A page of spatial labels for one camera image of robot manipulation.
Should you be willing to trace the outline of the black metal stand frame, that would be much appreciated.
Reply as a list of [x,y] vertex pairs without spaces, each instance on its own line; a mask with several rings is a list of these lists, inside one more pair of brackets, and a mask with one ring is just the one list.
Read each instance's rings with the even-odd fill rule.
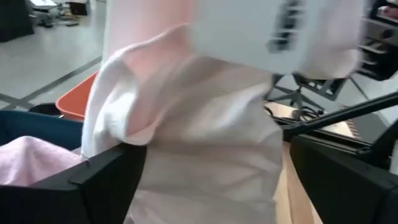
[[305,78],[303,76],[300,76],[299,74],[293,74],[292,77],[298,87],[295,90],[290,90],[281,86],[277,86],[277,83],[280,82],[283,77],[284,76],[280,74],[274,75],[273,90],[279,90],[285,93],[285,95],[271,98],[271,94],[268,93],[264,97],[264,99],[270,102],[289,100],[289,105],[296,105],[298,110],[303,109],[303,103],[306,103],[312,107],[316,107],[321,111],[325,110],[322,106],[307,98],[302,93],[303,88],[310,90],[311,92],[316,93],[330,101],[335,101],[340,94],[343,85],[348,80],[347,78],[338,78],[333,80],[314,80]]

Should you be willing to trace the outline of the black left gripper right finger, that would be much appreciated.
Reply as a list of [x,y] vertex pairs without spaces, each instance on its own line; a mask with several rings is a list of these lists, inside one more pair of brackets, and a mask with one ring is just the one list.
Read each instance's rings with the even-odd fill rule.
[[397,175],[300,137],[290,156],[324,224],[398,224]]

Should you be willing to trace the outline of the orange plastic bin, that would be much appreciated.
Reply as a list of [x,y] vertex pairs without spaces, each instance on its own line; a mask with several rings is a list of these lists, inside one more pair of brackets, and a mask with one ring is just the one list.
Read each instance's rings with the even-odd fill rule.
[[83,121],[90,90],[98,72],[83,80],[76,87],[61,96],[55,106],[67,119]]

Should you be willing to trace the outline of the black cabinet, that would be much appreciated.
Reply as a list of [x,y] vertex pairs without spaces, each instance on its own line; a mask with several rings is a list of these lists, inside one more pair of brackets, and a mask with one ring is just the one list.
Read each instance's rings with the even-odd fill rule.
[[34,34],[25,0],[0,0],[0,42]]

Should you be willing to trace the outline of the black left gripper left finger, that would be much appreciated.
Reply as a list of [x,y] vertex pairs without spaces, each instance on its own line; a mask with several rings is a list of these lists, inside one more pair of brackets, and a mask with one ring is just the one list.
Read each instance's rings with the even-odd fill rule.
[[0,224],[123,224],[146,154],[119,144],[30,186],[0,185]]

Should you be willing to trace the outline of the large light pink cloth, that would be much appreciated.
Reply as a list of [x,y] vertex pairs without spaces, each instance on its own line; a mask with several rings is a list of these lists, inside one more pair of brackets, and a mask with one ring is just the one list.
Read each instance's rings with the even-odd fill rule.
[[28,186],[82,161],[75,151],[22,136],[0,146],[0,185]]

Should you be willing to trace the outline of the white cloth with printed label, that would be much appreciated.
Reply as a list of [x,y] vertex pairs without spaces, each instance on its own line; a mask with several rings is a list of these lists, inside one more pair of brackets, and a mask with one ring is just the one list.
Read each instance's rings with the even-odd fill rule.
[[349,75],[367,0],[108,0],[81,154],[147,148],[136,224],[275,224],[275,73]]

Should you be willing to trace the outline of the black aluminium table frame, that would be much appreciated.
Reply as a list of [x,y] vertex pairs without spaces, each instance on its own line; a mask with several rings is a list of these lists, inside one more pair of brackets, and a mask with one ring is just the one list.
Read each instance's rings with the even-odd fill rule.
[[292,123],[278,119],[277,122],[281,124],[284,140],[287,142],[299,135],[313,136],[345,153],[379,162],[386,160],[392,154],[394,143],[398,140],[398,120],[372,144],[350,139],[342,134],[328,134],[322,128],[393,106],[398,106],[398,91],[310,121]]

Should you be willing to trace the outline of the dark shelf unit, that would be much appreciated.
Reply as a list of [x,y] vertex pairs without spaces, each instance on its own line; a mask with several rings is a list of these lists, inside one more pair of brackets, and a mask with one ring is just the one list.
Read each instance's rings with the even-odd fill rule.
[[398,19],[385,15],[398,9],[398,0],[374,0],[363,18],[365,33],[359,46],[363,53],[358,73],[377,81],[388,80],[398,71]]

